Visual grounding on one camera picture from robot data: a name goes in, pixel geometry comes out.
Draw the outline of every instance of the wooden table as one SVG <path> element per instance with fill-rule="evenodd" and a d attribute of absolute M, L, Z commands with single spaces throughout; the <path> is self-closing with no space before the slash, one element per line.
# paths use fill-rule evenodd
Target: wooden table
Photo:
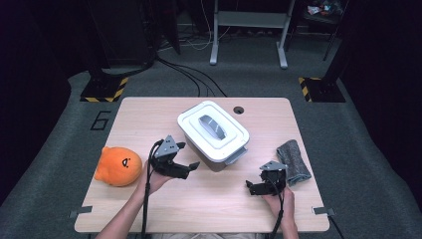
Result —
<path fill-rule="evenodd" d="M 314 215 L 312 207 L 322 207 L 304 143 L 290 102 L 279 98 L 125 98 L 106 141 L 107 146 L 124 146 L 147 160 L 153 144 L 169 134 L 176 142 L 186 141 L 177 117 L 203 101 L 213 101 L 250 134 L 249 149 L 234 164 L 213 172 L 186 144 L 174 161 L 188 165 L 201 161 L 186 180 L 173 179 L 149 198 L 147 233 L 238 233 L 271 232 L 276 218 L 260 196 L 251 196 L 245 180 L 260 183 L 260 166 L 278 160 L 276 148 L 290 139 L 300 147 L 312 178 L 291 190 L 296 196 L 299 231 L 325 231 L 325 214 Z M 234 107 L 242 107 L 240 115 Z M 83 206 L 91 213 L 80 214 L 75 229 L 81 233 L 101 231 L 122 208 L 135 185 L 112 187 L 94 178 Z M 140 232 L 142 209 L 130 232 Z"/>

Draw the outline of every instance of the gray cloth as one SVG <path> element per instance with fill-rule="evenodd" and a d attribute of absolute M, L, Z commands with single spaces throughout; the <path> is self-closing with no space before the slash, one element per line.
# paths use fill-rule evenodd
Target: gray cloth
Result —
<path fill-rule="evenodd" d="M 286 174 L 289 186 L 294 186 L 297 182 L 311 178 L 311 174 L 301 157 L 301 150 L 296 140 L 289 140 L 278 147 L 277 157 L 281 163 L 288 166 Z"/>

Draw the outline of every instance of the metal stand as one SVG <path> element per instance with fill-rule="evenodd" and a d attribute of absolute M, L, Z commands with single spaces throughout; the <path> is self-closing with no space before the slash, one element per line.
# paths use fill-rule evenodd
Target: metal stand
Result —
<path fill-rule="evenodd" d="M 336 81 L 347 64 L 349 47 L 347 40 L 340 44 L 323 78 L 299 78 L 307 102 L 345 103 Z"/>
<path fill-rule="evenodd" d="M 215 0 L 214 42 L 211 51 L 210 65 L 217 65 L 219 26 L 280 28 L 283 29 L 283 33 L 280 42 L 277 42 L 276 46 L 277 52 L 279 53 L 280 67 L 286 69 L 288 67 L 288 62 L 286 60 L 284 45 L 295 1 L 296 0 L 291 0 L 287 13 L 255 13 L 218 11 L 218 0 Z"/>

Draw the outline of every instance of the orange plush toy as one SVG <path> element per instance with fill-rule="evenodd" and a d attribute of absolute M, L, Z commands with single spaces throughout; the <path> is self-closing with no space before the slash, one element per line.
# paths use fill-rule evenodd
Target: orange plush toy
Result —
<path fill-rule="evenodd" d="M 104 147 L 94 178 L 112 186 L 126 186 L 142 173 L 142 160 L 125 147 Z"/>

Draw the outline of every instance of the table hole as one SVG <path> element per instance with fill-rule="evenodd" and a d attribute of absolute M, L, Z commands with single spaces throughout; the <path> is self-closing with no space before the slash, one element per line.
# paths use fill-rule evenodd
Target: table hole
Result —
<path fill-rule="evenodd" d="M 242 107 L 234 107 L 233 112 L 237 115 L 241 115 L 245 110 Z"/>

